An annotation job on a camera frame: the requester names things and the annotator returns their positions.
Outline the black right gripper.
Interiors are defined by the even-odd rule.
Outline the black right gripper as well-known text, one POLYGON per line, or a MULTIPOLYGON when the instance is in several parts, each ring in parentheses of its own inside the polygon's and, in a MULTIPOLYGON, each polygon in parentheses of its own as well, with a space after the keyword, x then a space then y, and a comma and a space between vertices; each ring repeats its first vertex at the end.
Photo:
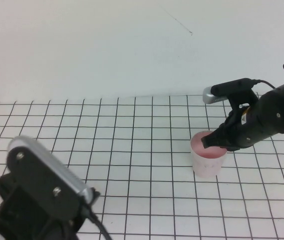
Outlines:
POLYGON ((266 138, 266 107, 231 105, 232 111, 226 121, 214 132, 201 137, 203 148, 221 147, 229 152, 248 148, 266 138))

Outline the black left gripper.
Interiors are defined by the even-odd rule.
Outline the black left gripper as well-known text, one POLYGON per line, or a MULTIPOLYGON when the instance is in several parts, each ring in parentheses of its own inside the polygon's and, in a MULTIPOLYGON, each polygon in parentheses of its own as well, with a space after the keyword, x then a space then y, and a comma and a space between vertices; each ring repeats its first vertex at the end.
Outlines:
POLYGON ((7 173, 0 197, 0 240, 75 240, 85 222, 82 199, 59 184, 24 188, 7 173))

